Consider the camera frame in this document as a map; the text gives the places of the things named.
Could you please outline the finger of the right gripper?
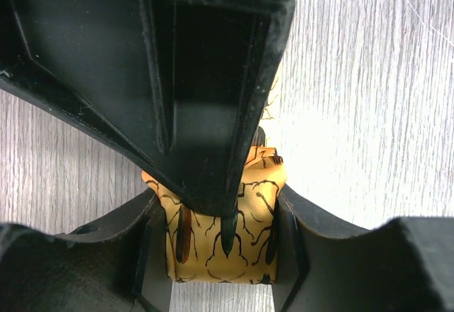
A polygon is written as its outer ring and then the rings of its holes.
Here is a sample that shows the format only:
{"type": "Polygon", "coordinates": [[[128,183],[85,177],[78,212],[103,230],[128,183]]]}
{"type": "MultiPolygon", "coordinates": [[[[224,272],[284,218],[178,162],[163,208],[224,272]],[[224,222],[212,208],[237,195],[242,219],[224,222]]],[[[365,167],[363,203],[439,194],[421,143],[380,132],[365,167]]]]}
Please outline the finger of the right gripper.
{"type": "Polygon", "coordinates": [[[207,8],[155,0],[1,0],[9,89],[126,156],[185,204],[227,212],[226,105],[180,101],[169,28],[207,8]]]}
{"type": "Polygon", "coordinates": [[[143,169],[191,209],[231,216],[294,0],[249,10],[142,0],[140,10],[153,108],[143,169]]]}

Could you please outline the yellow beetle print tie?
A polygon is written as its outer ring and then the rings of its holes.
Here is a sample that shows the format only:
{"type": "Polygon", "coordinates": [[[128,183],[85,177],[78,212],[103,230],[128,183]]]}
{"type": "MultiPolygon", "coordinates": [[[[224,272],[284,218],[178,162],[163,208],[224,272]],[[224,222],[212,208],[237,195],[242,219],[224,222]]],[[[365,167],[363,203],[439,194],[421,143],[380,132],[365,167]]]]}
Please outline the yellow beetle print tie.
{"type": "Polygon", "coordinates": [[[287,180],[282,156],[266,130],[276,125],[282,90],[278,71],[238,188],[238,215],[232,247],[225,252],[221,219],[195,213],[146,172],[166,217],[167,275],[177,283],[272,284],[277,277],[277,197],[287,180]]]}

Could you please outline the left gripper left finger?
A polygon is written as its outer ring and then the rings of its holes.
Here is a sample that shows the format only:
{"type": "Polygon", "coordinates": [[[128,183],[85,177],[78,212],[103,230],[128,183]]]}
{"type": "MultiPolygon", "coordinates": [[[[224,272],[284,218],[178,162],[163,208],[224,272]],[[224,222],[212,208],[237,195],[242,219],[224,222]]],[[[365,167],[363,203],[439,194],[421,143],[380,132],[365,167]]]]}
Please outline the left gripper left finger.
{"type": "Polygon", "coordinates": [[[2,311],[168,311],[171,292],[151,189],[71,233],[1,225],[2,311]]]}

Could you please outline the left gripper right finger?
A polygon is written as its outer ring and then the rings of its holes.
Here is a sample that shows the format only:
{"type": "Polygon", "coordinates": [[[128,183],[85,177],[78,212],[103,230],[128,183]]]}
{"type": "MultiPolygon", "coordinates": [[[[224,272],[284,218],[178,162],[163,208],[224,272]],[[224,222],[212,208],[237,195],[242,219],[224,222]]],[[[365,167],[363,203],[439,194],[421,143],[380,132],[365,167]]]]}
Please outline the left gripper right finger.
{"type": "Polygon", "coordinates": [[[285,186],[277,222],[277,311],[453,310],[452,218],[367,230],[285,186]]]}

